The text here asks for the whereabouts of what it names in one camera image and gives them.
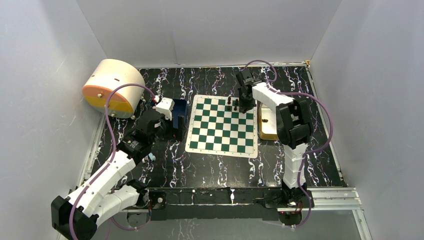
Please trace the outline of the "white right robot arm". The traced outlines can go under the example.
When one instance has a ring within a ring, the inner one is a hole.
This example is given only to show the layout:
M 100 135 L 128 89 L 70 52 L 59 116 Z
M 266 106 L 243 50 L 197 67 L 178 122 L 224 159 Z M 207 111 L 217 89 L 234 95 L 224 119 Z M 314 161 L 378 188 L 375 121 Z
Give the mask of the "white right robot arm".
M 240 85 L 239 111 L 245 114 L 256 108 L 256 102 L 267 106 L 275 115 L 276 135 L 284 148 L 281 192 L 264 196 L 263 201 L 276 207 L 295 207 L 305 196 L 307 188 L 303 155 L 313 131 L 307 102 L 289 97 L 264 80 L 254 78 L 248 69 L 238 72 L 236 79 Z

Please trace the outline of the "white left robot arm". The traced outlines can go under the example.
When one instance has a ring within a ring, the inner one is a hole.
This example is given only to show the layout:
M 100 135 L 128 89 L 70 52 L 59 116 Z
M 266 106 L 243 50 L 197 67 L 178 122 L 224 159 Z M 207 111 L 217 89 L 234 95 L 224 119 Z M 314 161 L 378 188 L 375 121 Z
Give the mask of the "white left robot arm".
M 146 110 L 137 125 L 117 144 L 110 158 L 67 197 L 51 203 L 51 225 L 68 240 L 90 240 L 98 227 L 119 211 L 149 204 L 146 186 L 131 180 L 110 190 L 151 152 L 156 141 L 184 138 L 188 108 L 174 107 L 167 118 L 159 107 Z

